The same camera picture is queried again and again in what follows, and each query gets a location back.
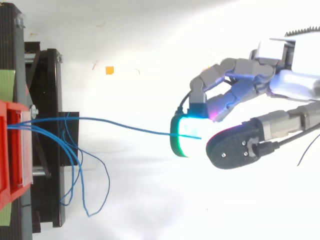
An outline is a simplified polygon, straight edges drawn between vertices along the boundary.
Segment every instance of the white wall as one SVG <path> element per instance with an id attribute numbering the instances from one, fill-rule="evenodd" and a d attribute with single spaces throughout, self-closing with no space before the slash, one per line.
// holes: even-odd
<path id="1" fill-rule="evenodd" d="M 319 6 L 311 0 L 13 2 L 28 19 L 25 40 L 64 56 L 64 111 L 163 132 L 203 68 L 226 57 L 247 58 L 261 39 L 319 24 Z M 114 66 L 114 75 L 106 75 L 105 66 Z M 231 117 L 241 121 L 298 105 L 262 96 Z M 64 226 L 44 224 L 36 240 L 320 239 L 316 144 L 296 167 L 317 133 L 229 171 L 206 158 L 175 157 L 167 137 L 91 121 L 80 122 L 79 133 L 80 147 L 108 167 L 109 199 L 87 218 L 78 185 Z M 85 157 L 84 168 L 93 212 L 108 182 L 96 160 Z M 70 186 L 69 170 L 67 176 Z"/>

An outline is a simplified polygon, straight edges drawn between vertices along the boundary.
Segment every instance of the metal cylinder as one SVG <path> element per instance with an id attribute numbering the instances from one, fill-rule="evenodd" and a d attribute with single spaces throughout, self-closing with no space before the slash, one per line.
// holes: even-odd
<path id="1" fill-rule="evenodd" d="M 26 64 L 32 64 L 34 62 L 35 57 L 36 57 L 35 53 L 27 53 L 24 55 L 24 62 Z"/>
<path id="2" fill-rule="evenodd" d="M 39 177 L 39 176 L 45 176 L 45 171 L 42 166 L 34 166 L 32 168 L 32 176 L 33 177 Z"/>

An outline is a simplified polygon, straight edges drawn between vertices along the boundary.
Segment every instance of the black metal frame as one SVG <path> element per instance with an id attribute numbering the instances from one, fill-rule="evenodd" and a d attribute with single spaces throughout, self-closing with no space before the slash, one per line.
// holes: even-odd
<path id="1" fill-rule="evenodd" d="M 56 49 L 41 51 L 40 43 L 35 49 L 34 42 L 25 43 L 25 51 L 35 52 L 32 64 L 26 64 L 27 85 L 33 104 L 39 110 L 38 118 L 62 117 L 67 113 L 62 112 L 61 72 Z M 79 116 L 78 112 L 70 116 Z M 64 122 L 41 122 L 36 124 L 54 135 L 62 138 L 65 130 Z M 68 123 L 72 139 L 78 143 L 79 121 Z M 37 136 L 41 147 L 33 148 L 33 165 L 48 168 L 50 177 L 37 176 L 33 178 L 31 186 L 32 202 L 32 230 L 33 233 L 41 232 L 40 223 L 52 222 L 54 228 L 61 227 L 65 220 L 65 207 L 60 204 L 60 199 L 65 194 L 64 166 L 70 166 L 69 159 L 61 147 L 46 136 Z"/>
<path id="2" fill-rule="evenodd" d="M 36 105 L 40 113 L 38 118 L 65 116 L 67 113 L 62 112 L 60 54 L 56 49 L 41 51 L 39 42 L 27 42 L 24 46 L 23 27 L 17 22 L 20 13 L 12 3 L 0 6 L 0 70 L 15 70 L 12 101 Z M 25 64 L 25 53 L 30 52 L 36 53 L 33 63 Z M 43 122 L 38 126 L 58 137 L 65 128 L 64 122 Z M 68 128 L 77 144 L 79 121 L 69 122 Z M 31 240 L 32 232 L 41 231 L 40 223 L 52 222 L 56 228 L 66 220 L 60 199 L 65 194 L 63 167 L 70 165 L 69 159 L 61 147 L 47 137 L 34 134 L 32 143 L 33 166 L 43 166 L 44 172 L 49 174 L 34 177 L 31 191 L 12 203 L 11 223 L 9 227 L 0 227 L 0 239 Z"/>

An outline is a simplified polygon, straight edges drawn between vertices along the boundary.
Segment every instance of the screw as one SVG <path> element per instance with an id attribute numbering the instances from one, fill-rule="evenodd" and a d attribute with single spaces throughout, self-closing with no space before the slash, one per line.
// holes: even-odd
<path id="1" fill-rule="evenodd" d="M 31 112 L 31 117 L 32 117 L 32 119 L 35 119 L 36 116 L 39 114 L 39 110 L 36 108 L 35 105 L 32 105 L 32 106 L 30 107 L 30 112 Z"/>
<path id="2" fill-rule="evenodd" d="M 59 54 L 56 56 L 56 60 L 57 60 L 58 64 L 62 64 L 64 62 L 64 56 Z"/>

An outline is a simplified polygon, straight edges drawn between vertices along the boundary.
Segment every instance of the bolt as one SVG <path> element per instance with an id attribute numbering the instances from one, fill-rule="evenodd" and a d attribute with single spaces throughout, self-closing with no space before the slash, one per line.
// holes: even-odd
<path id="1" fill-rule="evenodd" d="M 35 105 L 32 105 L 32 106 L 30 107 L 30 113 L 31 113 L 32 119 L 35 119 L 36 116 L 39 114 L 39 110 L 36 108 Z"/>
<path id="2" fill-rule="evenodd" d="M 25 29 L 26 28 L 25 18 L 26 18 L 25 15 L 23 15 L 22 13 L 19 13 L 15 18 L 15 25 L 20 29 Z"/>
<path id="3" fill-rule="evenodd" d="M 58 64 L 62 64 L 64 62 L 64 57 L 61 54 L 59 54 L 56 56 L 56 60 Z"/>

